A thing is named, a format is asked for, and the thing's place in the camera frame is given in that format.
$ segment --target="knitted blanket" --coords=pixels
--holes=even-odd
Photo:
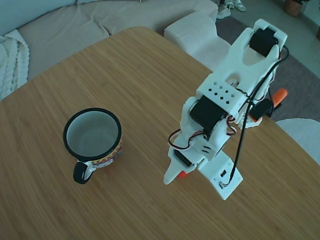
[[[18,30],[0,36],[0,100],[27,82],[29,48]]]

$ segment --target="bamboo tabletop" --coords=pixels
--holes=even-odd
[[[168,136],[209,73],[135,27],[2,100],[0,239],[319,240],[320,167],[269,118],[246,131],[243,181],[227,200],[197,171],[164,185]],[[62,135],[73,114],[91,107],[119,118],[123,151],[81,185]],[[224,148],[232,159],[238,140]]]

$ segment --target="3d printed robot arm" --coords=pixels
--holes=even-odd
[[[227,131],[228,123],[232,119],[242,128],[253,92],[251,104],[264,99],[277,68],[264,81],[261,79],[279,60],[286,39],[284,32],[262,19],[253,29],[242,32],[222,63],[196,90],[196,97],[190,97],[183,105],[180,132],[168,152],[171,163],[164,184],[181,172],[198,169],[224,200],[234,191],[243,178],[235,169],[232,181],[228,182],[234,165],[222,151],[231,135]],[[261,120],[248,117],[246,127],[257,126]]]

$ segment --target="mug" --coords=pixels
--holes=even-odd
[[[108,110],[84,109],[66,123],[63,142],[77,160],[73,169],[74,181],[85,184],[96,169],[111,164],[121,152],[121,125]]]

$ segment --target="floor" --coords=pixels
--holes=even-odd
[[[283,11],[282,0],[242,0],[246,12],[231,10],[231,16],[252,27],[264,19],[288,34],[286,45],[290,54],[320,78],[320,41],[316,38],[318,26],[306,17],[291,17]]]

